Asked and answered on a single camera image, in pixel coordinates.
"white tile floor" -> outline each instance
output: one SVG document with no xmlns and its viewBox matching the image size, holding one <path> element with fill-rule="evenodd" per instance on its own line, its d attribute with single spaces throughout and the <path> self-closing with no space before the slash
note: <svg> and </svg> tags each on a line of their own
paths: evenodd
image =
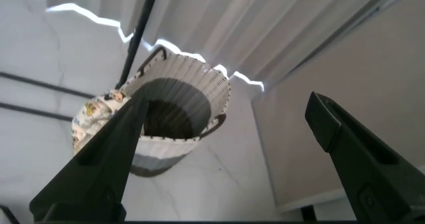
<svg viewBox="0 0 425 224">
<path fill-rule="evenodd" d="M 126 57 L 113 27 L 44 0 L 0 0 L 0 70 L 99 94 L 113 88 Z M 140 50 L 135 66 L 147 51 Z M 300 220 L 274 208 L 250 96 L 230 80 L 228 119 L 182 162 L 155 178 L 130 175 L 128 220 Z M 0 102 L 73 116 L 85 100 L 0 78 Z M 29 201 L 72 157 L 70 123 L 0 109 L 0 203 L 30 223 Z"/>
</svg>

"brown handle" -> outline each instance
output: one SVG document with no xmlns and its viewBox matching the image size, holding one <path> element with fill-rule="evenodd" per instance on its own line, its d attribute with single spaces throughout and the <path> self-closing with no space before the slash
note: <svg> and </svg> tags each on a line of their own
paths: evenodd
<svg viewBox="0 0 425 224">
<path fill-rule="evenodd" d="M 218 118 L 218 124 L 212 127 L 210 130 L 206 131 L 205 133 L 199 135 L 199 138 L 204 138 L 208 136 L 209 134 L 211 134 L 212 132 L 214 132 L 215 130 L 217 130 L 217 128 L 219 128 L 226 120 L 226 114 L 219 114 L 216 118 Z"/>
<path fill-rule="evenodd" d="M 155 55 L 157 55 L 160 51 L 162 51 L 162 53 L 163 53 L 163 56 L 164 56 L 164 59 L 166 59 L 167 58 L 167 50 L 165 49 L 165 47 L 164 46 L 162 46 L 162 45 L 159 45 L 152 53 L 151 53 L 151 55 L 149 55 L 149 57 L 145 60 L 145 62 L 143 62 L 143 64 L 141 64 L 141 66 L 139 67 L 139 69 L 137 70 L 137 71 L 140 71 L 140 73 L 141 73 L 141 75 L 140 76 L 143 76 L 144 75 L 144 73 L 143 73 L 143 70 L 145 69 L 145 66 L 147 65 L 147 64 L 149 64 L 149 62 L 151 62 L 151 60 L 153 59 L 153 57 L 155 57 Z"/>
</svg>

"laundry basket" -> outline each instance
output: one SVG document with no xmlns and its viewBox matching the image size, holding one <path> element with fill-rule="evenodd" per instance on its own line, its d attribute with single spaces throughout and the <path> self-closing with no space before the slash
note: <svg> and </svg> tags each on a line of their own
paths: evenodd
<svg viewBox="0 0 425 224">
<path fill-rule="evenodd" d="M 223 124 L 230 84 L 208 64 L 157 47 L 119 90 L 82 108 L 73 121 L 74 150 L 84 147 L 136 92 L 148 100 L 149 108 L 130 172 L 151 177 L 167 171 Z M 90 125 L 81 128 L 87 113 L 96 112 L 88 117 Z"/>
</svg>

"floor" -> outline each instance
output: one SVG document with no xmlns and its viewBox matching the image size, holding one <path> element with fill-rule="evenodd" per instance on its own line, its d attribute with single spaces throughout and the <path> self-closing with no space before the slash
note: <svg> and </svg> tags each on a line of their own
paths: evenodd
<svg viewBox="0 0 425 224">
<path fill-rule="evenodd" d="M 128 45 L 116 28 L 44 9 L 44 0 L 0 0 L 0 70 L 91 94 L 113 88 Z M 141 48 L 135 68 L 146 55 Z M 230 83 L 220 129 L 163 175 L 129 175 L 127 220 L 301 220 L 275 210 L 250 104 L 258 88 Z M 0 78 L 0 102 L 73 116 L 84 101 Z M 70 123 L 5 109 L 0 117 L 0 204 L 31 223 L 29 201 L 72 158 Z"/>
</svg>

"woven basket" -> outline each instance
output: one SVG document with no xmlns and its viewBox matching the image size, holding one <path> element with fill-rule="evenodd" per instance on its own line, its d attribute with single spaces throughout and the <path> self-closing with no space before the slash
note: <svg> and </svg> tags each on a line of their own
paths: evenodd
<svg viewBox="0 0 425 224">
<path fill-rule="evenodd" d="M 125 98 L 141 93 L 149 101 L 130 172 L 151 177 L 167 171 L 222 125 L 230 84 L 208 64 L 157 47 L 119 92 Z"/>
</svg>

